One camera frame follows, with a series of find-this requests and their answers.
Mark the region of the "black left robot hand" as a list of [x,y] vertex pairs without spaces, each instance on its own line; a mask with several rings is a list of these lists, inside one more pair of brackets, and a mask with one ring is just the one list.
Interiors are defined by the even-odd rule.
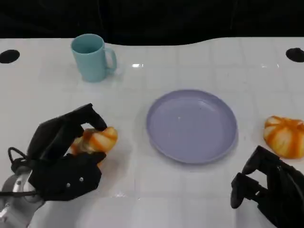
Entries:
[[106,154],[67,153],[85,132],[82,125],[86,123],[96,130],[107,127],[91,103],[37,127],[27,151],[32,169],[29,183],[44,201],[69,201],[97,189],[102,176],[98,164]]

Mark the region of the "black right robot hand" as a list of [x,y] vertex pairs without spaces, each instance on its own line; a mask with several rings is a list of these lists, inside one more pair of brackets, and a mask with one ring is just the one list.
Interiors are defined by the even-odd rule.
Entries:
[[244,199],[253,200],[275,227],[304,226],[304,176],[266,148],[256,147],[231,187],[233,209]]

